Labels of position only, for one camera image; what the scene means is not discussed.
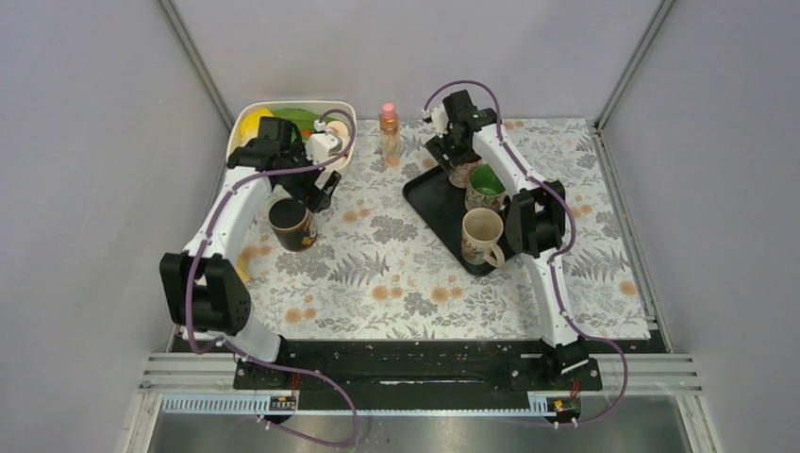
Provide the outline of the pink glass mug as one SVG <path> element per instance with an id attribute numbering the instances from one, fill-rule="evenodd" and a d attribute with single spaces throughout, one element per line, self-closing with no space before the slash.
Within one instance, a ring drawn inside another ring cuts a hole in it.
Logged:
<path id="1" fill-rule="evenodd" d="M 471 172 L 481 164 L 481 160 L 467 162 L 457 166 L 449 175 L 448 181 L 458 189 L 465 189 L 469 183 Z"/>

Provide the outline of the black mug with tan rim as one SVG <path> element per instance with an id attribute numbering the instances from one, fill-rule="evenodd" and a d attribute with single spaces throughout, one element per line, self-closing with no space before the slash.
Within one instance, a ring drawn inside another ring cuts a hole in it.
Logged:
<path id="1" fill-rule="evenodd" d="M 268 211 L 268 222 L 287 251 L 301 252 L 316 243 L 313 213 L 297 199 L 286 197 L 274 202 Z"/>

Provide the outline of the beige upside-down mug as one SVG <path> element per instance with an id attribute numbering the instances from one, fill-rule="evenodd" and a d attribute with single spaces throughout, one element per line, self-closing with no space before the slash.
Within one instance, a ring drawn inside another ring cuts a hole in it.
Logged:
<path id="1" fill-rule="evenodd" d="M 499 212 L 506 197 L 507 191 L 490 165 L 478 165 L 470 173 L 464 198 L 466 210 L 484 208 Z"/>

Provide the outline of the black serving tray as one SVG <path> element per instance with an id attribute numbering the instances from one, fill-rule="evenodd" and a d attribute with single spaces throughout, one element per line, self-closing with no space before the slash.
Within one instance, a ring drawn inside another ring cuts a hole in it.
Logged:
<path id="1" fill-rule="evenodd" d="M 483 277 L 495 270 L 487 262 L 475 264 L 463 258 L 460 245 L 462 219 L 468 212 L 465 206 L 466 190 L 453 186 L 441 167 L 427 170 L 407 182 L 402 194 L 468 274 Z"/>

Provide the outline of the cream floral mug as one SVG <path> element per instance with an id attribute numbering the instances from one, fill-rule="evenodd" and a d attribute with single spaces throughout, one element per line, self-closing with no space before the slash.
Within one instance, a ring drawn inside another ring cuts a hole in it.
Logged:
<path id="1" fill-rule="evenodd" d="M 462 219 L 461 256 L 473 265 L 487 263 L 495 268 L 503 266 L 506 257 L 499 240 L 504 228 L 497 212 L 486 208 L 469 210 Z"/>

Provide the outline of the yellow toy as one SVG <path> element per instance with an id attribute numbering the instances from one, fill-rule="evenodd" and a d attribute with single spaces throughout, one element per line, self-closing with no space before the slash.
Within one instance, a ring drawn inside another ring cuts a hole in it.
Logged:
<path id="1" fill-rule="evenodd" d="M 251 277 L 248 273 L 248 261 L 243 256 L 238 256 L 235 263 L 235 271 L 243 283 L 249 283 Z"/>

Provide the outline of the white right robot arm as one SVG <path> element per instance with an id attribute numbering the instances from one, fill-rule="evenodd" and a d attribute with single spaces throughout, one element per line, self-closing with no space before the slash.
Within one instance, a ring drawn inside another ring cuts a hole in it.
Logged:
<path id="1" fill-rule="evenodd" d="M 427 100 L 423 119 L 435 135 L 426 148 L 446 173 L 481 158 L 507 191 L 505 237 L 530 274 L 542 316 L 542 379 L 563 389 L 578 376 L 589 354 L 571 318 L 564 288 L 563 255 L 575 242 L 575 221 L 563 185 L 547 181 L 510 140 L 499 108 L 479 109 L 465 91 L 451 92 L 440 104 Z"/>

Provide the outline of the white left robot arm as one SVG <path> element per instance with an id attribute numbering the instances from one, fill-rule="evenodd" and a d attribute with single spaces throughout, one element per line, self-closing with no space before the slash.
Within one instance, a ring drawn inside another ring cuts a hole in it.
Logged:
<path id="1" fill-rule="evenodd" d="M 236 263 L 252 222 L 277 187 L 289 196 L 279 203 L 277 230 L 312 245 L 312 216 L 329 208 L 342 176 L 332 171 L 324 185 L 317 181 L 351 145 L 325 118 L 304 133 L 290 120 L 262 116 L 255 136 L 228 153 L 223 188 L 203 225 L 181 252 L 166 253 L 159 263 L 171 318 L 185 327 L 192 352 L 226 345 L 257 362 L 257 376 L 269 387 L 290 381 L 293 365 L 279 354 L 282 339 L 251 312 Z"/>

